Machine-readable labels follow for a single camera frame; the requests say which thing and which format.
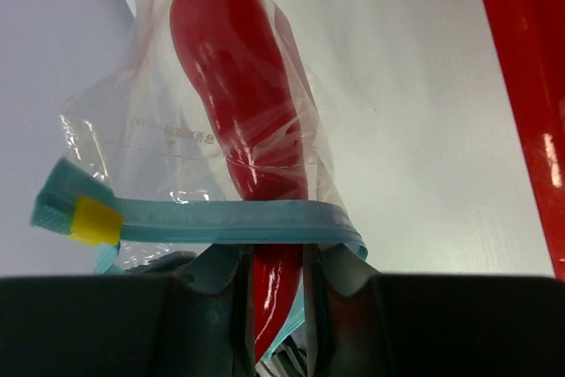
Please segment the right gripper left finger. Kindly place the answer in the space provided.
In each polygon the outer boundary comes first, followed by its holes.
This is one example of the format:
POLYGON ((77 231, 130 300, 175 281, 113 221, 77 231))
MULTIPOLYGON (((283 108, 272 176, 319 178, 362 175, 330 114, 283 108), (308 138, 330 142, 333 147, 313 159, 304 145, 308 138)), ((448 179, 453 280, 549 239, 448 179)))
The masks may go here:
POLYGON ((252 259, 236 246, 122 275, 1 281, 4 376, 251 376, 252 259))

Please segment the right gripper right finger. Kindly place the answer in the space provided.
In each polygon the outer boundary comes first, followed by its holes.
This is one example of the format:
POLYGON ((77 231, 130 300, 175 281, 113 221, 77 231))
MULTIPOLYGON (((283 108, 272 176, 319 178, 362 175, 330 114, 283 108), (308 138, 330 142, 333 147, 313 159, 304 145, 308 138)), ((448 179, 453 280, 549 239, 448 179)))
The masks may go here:
POLYGON ((561 376, 564 285, 534 276, 383 274, 304 248, 311 376, 561 376))

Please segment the clear zip top bag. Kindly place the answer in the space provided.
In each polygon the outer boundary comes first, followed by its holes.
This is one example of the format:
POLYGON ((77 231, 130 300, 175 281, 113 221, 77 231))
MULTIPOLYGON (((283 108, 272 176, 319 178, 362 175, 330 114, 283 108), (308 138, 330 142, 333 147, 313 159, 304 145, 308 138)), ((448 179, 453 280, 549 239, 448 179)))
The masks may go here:
POLYGON ((170 34, 172 0, 135 0, 124 61, 75 94, 59 118, 65 155, 37 195, 30 223, 91 245, 99 275, 127 274, 212 246, 251 254, 254 364, 305 320, 306 245, 343 245, 365 259, 331 175, 331 155, 290 23, 263 0, 302 132, 305 200, 245 201, 170 34))

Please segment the red chili pepper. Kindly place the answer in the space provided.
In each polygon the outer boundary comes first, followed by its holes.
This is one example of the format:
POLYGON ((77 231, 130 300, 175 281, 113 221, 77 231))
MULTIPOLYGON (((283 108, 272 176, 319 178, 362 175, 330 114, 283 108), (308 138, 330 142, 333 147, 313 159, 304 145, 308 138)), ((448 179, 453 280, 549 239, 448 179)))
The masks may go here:
POLYGON ((301 127, 263 0, 172 0, 169 28, 240 198, 305 200, 301 127))

